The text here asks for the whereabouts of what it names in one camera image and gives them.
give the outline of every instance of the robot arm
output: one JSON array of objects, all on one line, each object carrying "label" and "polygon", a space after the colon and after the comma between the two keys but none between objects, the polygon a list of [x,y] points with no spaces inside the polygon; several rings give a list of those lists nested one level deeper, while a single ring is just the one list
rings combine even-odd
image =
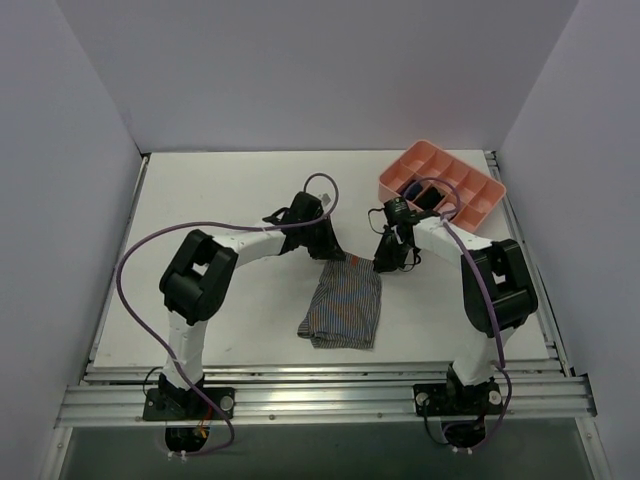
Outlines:
[{"label": "robot arm", "polygon": [[[435,212],[414,212],[404,198],[384,205],[387,225],[376,256],[374,269],[389,272],[402,268],[410,251],[435,253],[460,269],[464,308],[474,327],[474,337],[452,365],[452,381],[461,387],[477,386],[493,377],[492,361],[497,358],[494,331],[480,287],[458,244],[445,229],[445,220]],[[496,313],[502,343],[535,312],[538,300],[520,246],[514,240],[492,241],[449,224],[469,250],[480,271]]]},{"label": "robot arm", "polygon": [[[299,192],[289,208],[281,208],[256,228],[286,226],[316,220],[324,214],[321,200]],[[198,387],[204,382],[202,350],[208,320],[224,302],[235,269],[266,256],[283,255],[299,246],[317,260],[343,260],[331,220],[313,225],[284,227],[228,235],[191,231],[176,252],[162,279],[160,291],[169,310],[169,345],[188,379]],[[167,359],[158,389],[174,411],[185,417],[198,410],[201,400]]]}]

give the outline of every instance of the metal extrusion frame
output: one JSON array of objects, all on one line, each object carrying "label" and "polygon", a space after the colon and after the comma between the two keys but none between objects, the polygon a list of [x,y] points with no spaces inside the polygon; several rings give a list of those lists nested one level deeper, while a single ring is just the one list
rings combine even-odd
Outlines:
[{"label": "metal extrusion frame", "polygon": [[[147,174],[147,167],[149,166],[149,160],[151,155],[143,155],[142,163],[140,165],[140,172],[138,172],[138,179],[136,181],[136,186],[133,190],[133,197],[131,200],[131,209],[129,210],[129,216],[127,217],[127,225],[125,226],[124,235],[122,235],[122,241],[120,242],[120,247],[118,248],[118,260],[122,258],[124,255],[125,248],[127,246],[127,240],[129,239],[129,233],[131,232],[131,225],[133,224],[133,217],[136,213],[136,209],[138,207],[138,201],[140,200],[140,194],[142,193],[142,185],[144,185],[144,179]],[[111,279],[109,282],[109,289],[107,290],[107,294],[103,299],[102,310],[100,312],[100,319],[98,321],[98,326],[96,328],[96,333],[93,337],[93,344],[91,345],[91,351],[89,352],[89,362],[93,362],[96,357],[96,353],[98,352],[98,346],[100,345],[100,338],[102,337],[102,331],[104,330],[104,324],[107,321],[107,313],[109,311],[108,305],[111,297],[115,293],[116,289],[116,267],[118,262],[113,266],[113,271],[111,272]]]},{"label": "metal extrusion frame", "polygon": [[[485,157],[491,174],[500,180],[495,152],[485,152]],[[148,161],[147,156],[143,160],[121,249],[126,244]],[[514,388],[507,418],[575,419],[594,478],[608,480],[609,468],[593,420],[596,410],[589,381],[586,377],[575,377],[571,372],[544,284],[507,197],[501,208],[531,271],[540,304],[538,317],[549,352],[548,360],[508,363]],[[99,342],[104,320],[103,314],[94,347]],[[444,362],[208,367],[205,368],[205,384],[236,389],[233,422],[238,425],[422,422],[415,415],[412,387],[416,383],[442,382],[447,367]],[[134,367],[94,368],[89,363],[81,385],[67,389],[41,478],[58,478],[73,428],[190,424],[142,421],[145,398],[141,384],[147,372],[147,369]],[[157,375],[150,377],[150,383],[156,380]],[[502,378],[497,378],[497,382],[504,385]],[[442,420],[446,417],[429,419],[433,422]]]}]

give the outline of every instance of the screw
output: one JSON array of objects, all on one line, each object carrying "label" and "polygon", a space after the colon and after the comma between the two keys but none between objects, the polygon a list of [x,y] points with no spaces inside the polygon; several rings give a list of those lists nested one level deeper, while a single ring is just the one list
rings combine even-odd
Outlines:
[{"label": "screw", "polygon": [[228,395],[225,395],[220,399],[220,408],[225,412],[230,411],[233,408],[233,398]]},{"label": "screw", "polygon": [[416,395],[416,403],[420,406],[429,405],[429,395],[424,392],[420,392],[418,395]]},{"label": "screw", "polygon": [[495,390],[490,391],[489,403],[491,405],[500,405],[502,403],[502,395],[500,395],[500,392],[496,392]]}]

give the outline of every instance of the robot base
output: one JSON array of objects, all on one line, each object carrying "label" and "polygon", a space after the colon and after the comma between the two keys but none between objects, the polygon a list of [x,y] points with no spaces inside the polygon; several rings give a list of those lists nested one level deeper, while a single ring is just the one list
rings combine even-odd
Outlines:
[{"label": "robot base", "polygon": [[446,384],[419,384],[413,386],[416,414],[423,417],[425,427],[428,417],[466,416],[476,417],[475,421],[443,422],[448,444],[469,448],[477,445],[486,435],[484,417],[499,415],[503,404],[500,388],[491,379],[481,385],[463,387],[464,392],[456,392],[451,382]]}]

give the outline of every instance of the striped shirt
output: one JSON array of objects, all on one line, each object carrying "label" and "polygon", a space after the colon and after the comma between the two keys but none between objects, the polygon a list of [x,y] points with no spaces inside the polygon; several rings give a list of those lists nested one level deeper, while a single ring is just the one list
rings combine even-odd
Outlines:
[{"label": "striped shirt", "polygon": [[373,262],[347,253],[326,263],[298,336],[314,348],[373,348],[382,282]]}]

